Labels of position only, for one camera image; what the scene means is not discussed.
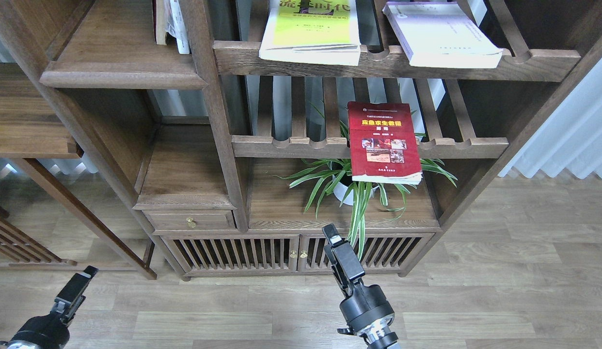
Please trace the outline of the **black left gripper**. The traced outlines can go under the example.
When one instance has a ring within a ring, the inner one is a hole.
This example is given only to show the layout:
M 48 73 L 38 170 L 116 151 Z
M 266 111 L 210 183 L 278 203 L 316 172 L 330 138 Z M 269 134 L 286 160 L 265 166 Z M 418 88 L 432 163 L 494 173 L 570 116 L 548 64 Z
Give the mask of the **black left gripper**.
M 70 312 L 85 300 L 86 287 L 98 269 L 88 266 L 75 273 L 55 297 L 54 307 L 46 316 L 30 318 L 8 342 L 9 349 L 62 349 L 70 339 Z

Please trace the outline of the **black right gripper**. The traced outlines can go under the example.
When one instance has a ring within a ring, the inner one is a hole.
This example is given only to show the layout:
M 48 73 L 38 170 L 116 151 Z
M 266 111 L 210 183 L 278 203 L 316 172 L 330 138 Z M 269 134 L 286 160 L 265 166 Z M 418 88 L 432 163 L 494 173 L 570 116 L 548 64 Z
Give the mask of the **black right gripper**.
M 394 310 L 379 285 L 365 286 L 361 280 L 365 275 L 353 247 L 343 239 L 334 224 L 322 228 L 326 238 L 325 254 L 332 265 L 335 278 L 343 290 L 345 300 L 340 302 L 347 328 L 340 328 L 341 335 L 361 337 L 383 337 L 394 320 Z

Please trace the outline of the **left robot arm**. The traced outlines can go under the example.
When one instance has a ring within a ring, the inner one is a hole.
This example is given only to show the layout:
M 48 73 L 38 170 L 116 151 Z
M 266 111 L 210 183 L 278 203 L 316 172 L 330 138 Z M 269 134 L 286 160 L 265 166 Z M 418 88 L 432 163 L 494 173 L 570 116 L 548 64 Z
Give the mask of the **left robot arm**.
M 9 340 L 0 341 L 0 349 L 63 349 L 70 340 L 68 327 L 86 297 L 86 287 L 98 269 L 88 266 L 75 273 L 55 297 L 50 312 L 28 319 Z

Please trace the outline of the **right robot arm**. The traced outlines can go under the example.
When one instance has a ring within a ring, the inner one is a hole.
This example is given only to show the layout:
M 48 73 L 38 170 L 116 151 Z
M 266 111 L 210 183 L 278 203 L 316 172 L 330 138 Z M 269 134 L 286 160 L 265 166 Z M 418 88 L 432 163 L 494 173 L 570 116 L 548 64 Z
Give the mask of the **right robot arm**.
M 341 335 L 360 336 L 369 349 L 398 349 L 398 336 L 389 325 L 394 310 L 379 285 L 366 286 L 364 268 L 349 241 L 341 238 L 334 224 L 322 228 L 327 245 L 324 247 L 334 277 L 345 299 L 340 302 L 347 327 L 338 329 Z

